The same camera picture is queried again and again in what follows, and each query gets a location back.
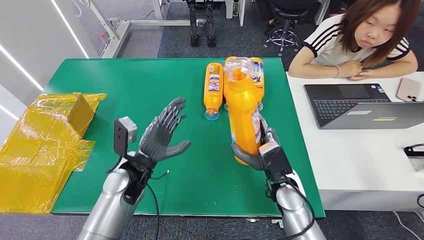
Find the led light strip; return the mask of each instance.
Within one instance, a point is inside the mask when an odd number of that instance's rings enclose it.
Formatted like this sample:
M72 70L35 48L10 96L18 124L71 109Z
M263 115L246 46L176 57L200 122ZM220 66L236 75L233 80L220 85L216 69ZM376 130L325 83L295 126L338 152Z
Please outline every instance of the led light strip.
M11 113L9 110L7 110L4 106L0 105L0 109L3 110L7 115L14 118L16 121L19 119L17 116L15 116L13 113Z
M6 57L41 91L44 90L44 88L19 64L18 61L16 61L14 59L14 57L12 57L12 55L10 55L8 53L8 51L6 51L6 49L0 44L0 51L6 55Z
M77 35L75 35L74 30L72 30L71 26L69 25L68 21L66 20L64 14L62 13L61 9L56 4L55 0L51 0L51 3L54 5L54 8L59 13L60 17L62 18L63 22L65 23L67 29L69 30L70 34L72 35L73 39L75 39L75 42L78 44L79 48L81 49L82 53L84 54L86 59L89 59L89 55L87 54L86 50L83 48L83 45L81 44L80 40L78 40Z

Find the white wall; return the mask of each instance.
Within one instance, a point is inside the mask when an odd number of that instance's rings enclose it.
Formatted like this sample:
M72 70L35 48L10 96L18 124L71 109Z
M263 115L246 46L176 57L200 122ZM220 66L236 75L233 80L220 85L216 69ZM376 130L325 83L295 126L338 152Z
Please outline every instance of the white wall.
M19 118L21 113L25 110L25 106L21 101L19 101L12 93L6 90L2 85L0 85L0 105L9 110L13 115ZM10 115L6 114L0 109L0 146L6 140L9 135L9 132L12 130L13 126L16 123L16 120Z
M55 2L88 56L97 58L69 1ZM64 59L85 58L51 0L12 0L0 4L0 45L42 87ZM0 85L25 105L31 104L41 93L1 52Z

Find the brown hair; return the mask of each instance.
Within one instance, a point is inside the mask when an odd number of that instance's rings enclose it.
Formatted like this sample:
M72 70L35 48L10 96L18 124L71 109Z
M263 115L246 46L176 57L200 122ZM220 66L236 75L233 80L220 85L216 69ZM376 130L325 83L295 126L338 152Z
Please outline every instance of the brown hair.
M365 59L363 65L370 67L381 63L406 35L420 10L420 2L420 0L357 0L347 9L341 20L342 37L340 41L343 49L348 52L358 48L355 31L363 21L383 7L399 4L400 15L393 36L386 43L376 46L375 52Z

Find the laptop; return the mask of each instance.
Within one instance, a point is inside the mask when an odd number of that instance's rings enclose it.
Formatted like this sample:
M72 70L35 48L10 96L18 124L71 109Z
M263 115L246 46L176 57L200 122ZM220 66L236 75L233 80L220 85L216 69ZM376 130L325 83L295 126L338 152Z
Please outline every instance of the laptop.
M304 88L319 129L407 129L424 123L424 102L391 102L377 83Z

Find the bracelet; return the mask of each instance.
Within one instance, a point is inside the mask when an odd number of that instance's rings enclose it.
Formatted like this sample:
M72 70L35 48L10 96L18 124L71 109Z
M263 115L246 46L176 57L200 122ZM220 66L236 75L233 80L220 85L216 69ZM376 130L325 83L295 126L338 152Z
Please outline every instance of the bracelet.
M335 76L335 78L338 78L338 77L339 77L339 75L340 75L340 66L339 66L339 65L336 65L336 66L334 66L334 67L336 67L336 68L337 68L337 75Z

